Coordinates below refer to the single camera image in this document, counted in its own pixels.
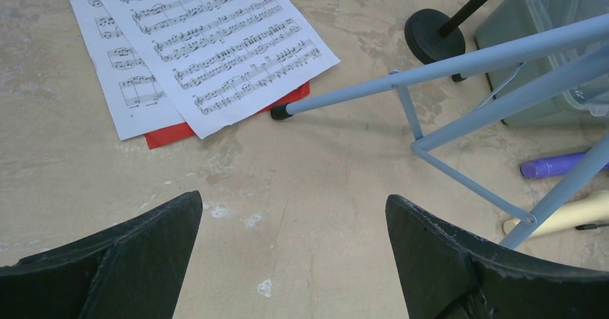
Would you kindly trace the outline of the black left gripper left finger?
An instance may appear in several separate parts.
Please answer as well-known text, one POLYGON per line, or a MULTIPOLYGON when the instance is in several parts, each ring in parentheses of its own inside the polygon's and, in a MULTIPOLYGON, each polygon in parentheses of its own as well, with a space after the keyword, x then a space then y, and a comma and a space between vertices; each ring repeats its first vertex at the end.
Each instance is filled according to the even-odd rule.
POLYGON ((183 193, 1 268, 3 318, 171 318, 203 215, 183 193))

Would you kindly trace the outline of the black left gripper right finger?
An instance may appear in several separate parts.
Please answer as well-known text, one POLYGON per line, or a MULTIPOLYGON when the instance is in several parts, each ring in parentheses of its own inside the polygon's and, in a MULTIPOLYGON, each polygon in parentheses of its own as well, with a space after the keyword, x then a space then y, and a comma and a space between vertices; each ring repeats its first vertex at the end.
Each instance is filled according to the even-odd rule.
POLYGON ((386 222, 410 318, 606 318, 608 273, 500 246, 400 195, 386 222))

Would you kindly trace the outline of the red folder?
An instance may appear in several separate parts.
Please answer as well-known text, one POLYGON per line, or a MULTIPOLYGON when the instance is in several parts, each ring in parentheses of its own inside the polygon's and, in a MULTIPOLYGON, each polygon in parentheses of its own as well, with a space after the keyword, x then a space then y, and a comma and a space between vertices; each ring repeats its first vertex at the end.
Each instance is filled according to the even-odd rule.
MULTIPOLYGON (((267 106, 260 110, 260 113, 270 111, 273 106, 285 103, 292 103, 299 101, 310 94, 310 83, 306 82, 294 89, 286 96, 280 98, 272 105, 267 106)), ((155 131, 144 134, 144 139, 149 149, 156 149, 165 145, 178 142, 188 137, 195 136, 194 131, 189 127, 187 123, 175 124, 172 126, 164 127, 155 131)))

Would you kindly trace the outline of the purple microphone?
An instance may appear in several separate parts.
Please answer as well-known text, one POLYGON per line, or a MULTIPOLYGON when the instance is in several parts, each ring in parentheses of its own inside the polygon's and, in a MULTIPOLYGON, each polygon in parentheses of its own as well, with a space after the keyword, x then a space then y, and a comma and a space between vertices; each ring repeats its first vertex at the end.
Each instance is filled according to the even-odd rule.
POLYGON ((533 159, 523 163, 520 172, 527 180, 566 175, 586 154, 587 152, 575 152, 533 159))

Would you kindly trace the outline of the cream recorder flute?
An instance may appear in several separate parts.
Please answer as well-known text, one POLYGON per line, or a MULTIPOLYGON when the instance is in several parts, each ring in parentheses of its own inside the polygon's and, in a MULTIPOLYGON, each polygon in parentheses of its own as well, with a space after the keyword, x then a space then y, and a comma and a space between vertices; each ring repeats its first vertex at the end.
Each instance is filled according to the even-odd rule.
POLYGON ((529 237, 534 238, 563 231, 576 226, 608 222, 608 191, 599 190, 585 199, 564 204, 529 237))

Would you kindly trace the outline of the white sheet music page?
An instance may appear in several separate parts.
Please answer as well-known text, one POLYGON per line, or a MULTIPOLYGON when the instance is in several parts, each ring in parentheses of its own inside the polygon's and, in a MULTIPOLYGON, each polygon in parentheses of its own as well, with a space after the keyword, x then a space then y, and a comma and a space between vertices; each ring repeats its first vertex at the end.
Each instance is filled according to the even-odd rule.
POLYGON ((69 0, 121 141, 184 122, 101 0, 69 0))

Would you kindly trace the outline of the black round-base clamp stand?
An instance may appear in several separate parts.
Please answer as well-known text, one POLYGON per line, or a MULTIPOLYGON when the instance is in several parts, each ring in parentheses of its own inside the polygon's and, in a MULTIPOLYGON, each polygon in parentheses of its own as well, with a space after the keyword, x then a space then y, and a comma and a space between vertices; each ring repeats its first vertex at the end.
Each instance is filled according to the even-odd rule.
POLYGON ((404 26, 404 36, 412 54, 427 65, 465 53, 465 38, 459 26, 489 0, 469 0, 453 16, 436 9, 412 14, 404 26))

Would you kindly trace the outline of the black tripod microphone stand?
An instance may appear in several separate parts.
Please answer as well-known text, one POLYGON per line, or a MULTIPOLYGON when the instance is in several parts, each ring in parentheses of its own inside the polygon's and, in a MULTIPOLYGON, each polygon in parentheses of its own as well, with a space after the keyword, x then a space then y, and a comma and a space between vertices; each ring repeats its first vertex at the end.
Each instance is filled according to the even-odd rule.
POLYGON ((587 223, 583 225, 576 226, 575 229, 578 231, 589 231, 595 230, 598 228, 609 227, 609 223, 587 223))

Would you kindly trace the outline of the translucent green storage box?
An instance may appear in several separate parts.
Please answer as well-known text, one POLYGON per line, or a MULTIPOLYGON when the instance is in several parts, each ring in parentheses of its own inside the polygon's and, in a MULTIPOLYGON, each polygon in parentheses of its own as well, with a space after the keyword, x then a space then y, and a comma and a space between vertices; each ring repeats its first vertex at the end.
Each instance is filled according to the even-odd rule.
MULTIPOLYGON (((582 22, 608 14, 608 0, 504 0, 475 31, 479 49, 504 43, 531 46, 532 56, 487 74, 496 99, 563 68, 599 47, 601 39, 581 39, 582 22)), ((503 118, 507 126, 608 125, 608 75, 573 86, 503 118)))

